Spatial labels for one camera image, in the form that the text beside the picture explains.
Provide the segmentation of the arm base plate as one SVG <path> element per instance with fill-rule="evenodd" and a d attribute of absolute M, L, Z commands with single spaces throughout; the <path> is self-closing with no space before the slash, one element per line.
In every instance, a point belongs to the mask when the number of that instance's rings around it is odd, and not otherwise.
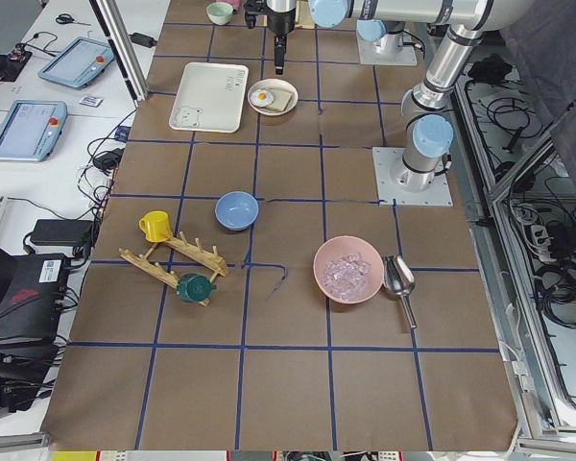
<path fill-rule="evenodd" d="M 387 34 L 377 41 L 367 41 L 357 35 L 358 52 L 362 64 L 387 66 L 416 66 L 416 51 L 407 32 Z"/>
<path fill-rule="evenodd" d="M 391 206 L 453 206 L 446 173 L 438 163 L 433 172 L 417 173 L 403 162 L 403 148 L 374 147 L 377 200 Z"/>

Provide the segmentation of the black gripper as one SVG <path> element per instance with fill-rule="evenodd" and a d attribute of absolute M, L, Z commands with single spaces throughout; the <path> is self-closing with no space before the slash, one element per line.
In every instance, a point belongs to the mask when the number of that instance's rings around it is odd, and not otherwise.
<path fill-rule="evenodd" d="M 249 29 L 256 25 L 259 15 L 267 17 L 267 26 L 274 38 L 274 68 L 277 75 L 284 73 L 286 36 L 296 23 L 296 0 L 248 0 L 244 3 L 245 21 Z"/>

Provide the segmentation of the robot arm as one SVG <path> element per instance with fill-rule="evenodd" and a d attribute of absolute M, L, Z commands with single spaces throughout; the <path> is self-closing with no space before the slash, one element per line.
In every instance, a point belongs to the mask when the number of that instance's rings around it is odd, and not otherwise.
<path fill-rule="evenodd" d="M 377 55 L 397 55 L 403 48 L 404 21 L 358 19 L 356 34 L 359 50 Z"/>
<path fill-rule="evenodd" d="M 531 1 L 311 1 L 316 25 L 333 28 L 357 18 L 360 36 L 380 39 L 389 25 L 421 22 L 447 27 L 421 83 L 406 92 L 401 113 L 407 121 L 407 145 L 390 168 L 391 179 L 410 192 L 427 189 L 435 169 L 449 151 L 453 131 L 439 115 L 447 93 L 486 31 L 506 28 L 533 5 Z"/>

